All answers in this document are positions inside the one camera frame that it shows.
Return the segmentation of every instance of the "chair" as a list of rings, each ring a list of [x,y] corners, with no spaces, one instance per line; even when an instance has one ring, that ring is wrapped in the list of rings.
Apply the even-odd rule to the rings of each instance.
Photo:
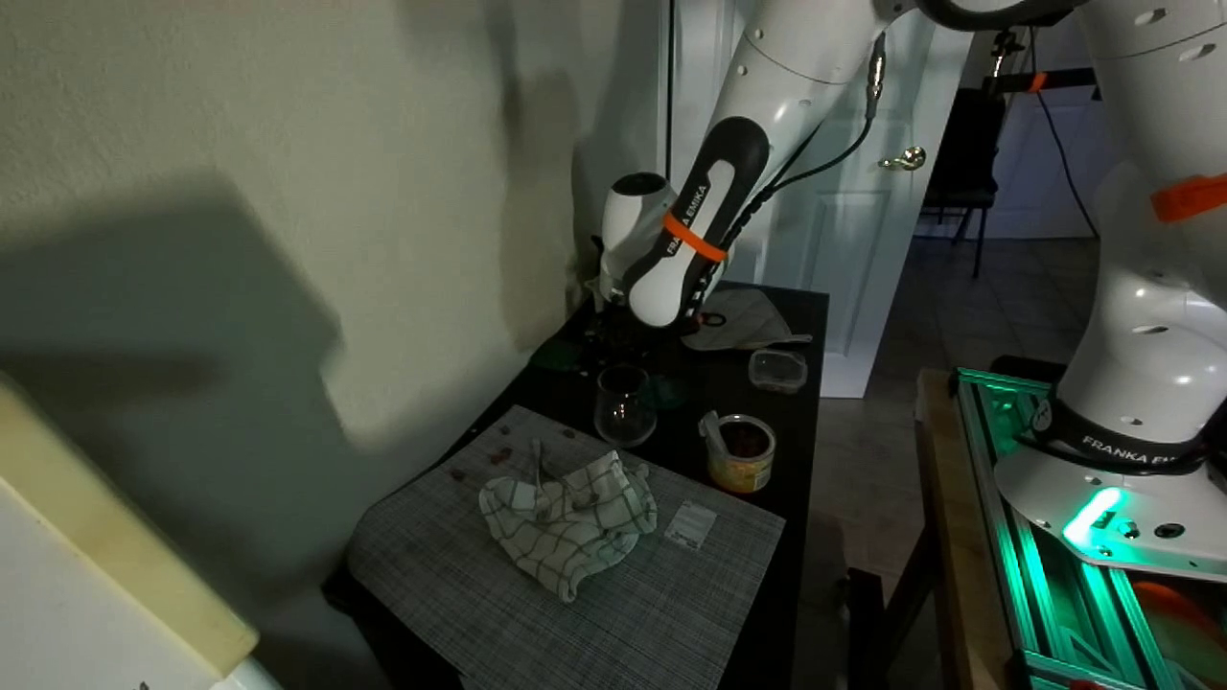
[[[980,278],[989,211],[996,199],[992,162],[996,162],[999,127],[1006,127],[1006,99],[996,94],[960,87],[952,125],[925,192],[925,206],[936,206],[941,214],[947,206],[964,206],[964,224],[952,246],[968,238],[971,214],[975,211],[980,214],[980,228],[975,238],[975,268],[971,268],[975,282]]]

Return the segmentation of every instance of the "black table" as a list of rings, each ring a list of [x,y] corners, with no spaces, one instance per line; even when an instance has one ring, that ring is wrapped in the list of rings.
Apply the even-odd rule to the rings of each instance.
[[[643,329],[620,310],[580,310],[556,339],[547,339],[532,353],[524,371],[445,452],[454,455],[458,448],[465,448],[511,408],[528,408],[571,431],[593,434],[593,371],[605,362],[643,363],[661,390],[661,425],[634,452],[697,485],[708,485],[707,448],[695,434],[697,420],[707,411],[741,411],[763,420],[777,438],[777,452],[769,486],[750,496],[746,503],[787,518],[787,528],[720,684],[757,690],[790,685],[794,668],[823,343],[823,297],[777,288],[767,288],[767,297],[798,335],[814,335],[809,344],[790,344],[809,362],[809,383],[798,397],[750,388],[746,353],[690,353],[680,335]],[[433,656],[408,627],[399,627],[346,567],[328,577],[327,599],[360,627],[395,685],[460,685],[458,671],[440,656]]]

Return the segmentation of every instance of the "white robot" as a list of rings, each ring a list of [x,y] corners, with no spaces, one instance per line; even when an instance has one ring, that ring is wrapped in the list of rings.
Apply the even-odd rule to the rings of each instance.
[[[999,30],[1079,0],[918,0],[960,30]],[[648,219],[648,246],[605,265],[643,328],[695,320],[745,219],[777,190],[803,137],[911,4],[763,0],[731,58],[712,127],[670,206],[611,202],[605,241]],[[1102,288],[1089,329],[1026,448],[996,490],[1081,559],[1227,578],[1227,496],[1195,455],[1227,397],[1227,0],[1089,0],[1072,10],[1126,154],[1102,192]],[[663,197],[638,181],[613,199]]]

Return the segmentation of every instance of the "floor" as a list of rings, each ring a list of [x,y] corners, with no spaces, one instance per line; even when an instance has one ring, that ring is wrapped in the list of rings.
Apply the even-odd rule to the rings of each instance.
[[[891,599],[920,532],[911,455],[911,390],[920,367],[989,367],[992,356],[1070,362],[1093,302],[1098,241],[984,241],[918,238],[867,398],[819,403],[814,485],[814,583],[804,583],[804,647],[798,685],[845,685],[838,565],[883,578]]]

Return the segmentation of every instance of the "orange band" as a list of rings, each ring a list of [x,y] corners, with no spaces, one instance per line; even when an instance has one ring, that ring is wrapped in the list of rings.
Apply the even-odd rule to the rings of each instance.
[[[1227,202],[1227,176],[1190,176],[1152,197],[1162,224],[1184,224]]]
[[[666,232],[670,238],[680,238],[684,246],[690,246],[697,257],[712,260],[712,265],[725,265],[725,260],[727,260],[727,255],[725,255],[720,246],[697,238],[685,224],[680,224],[676,211],[663,214],[663,232]]]
[[[1048,84],[1048,72],[1030,72],[1030,87],[1026,94],[1042,94]]]

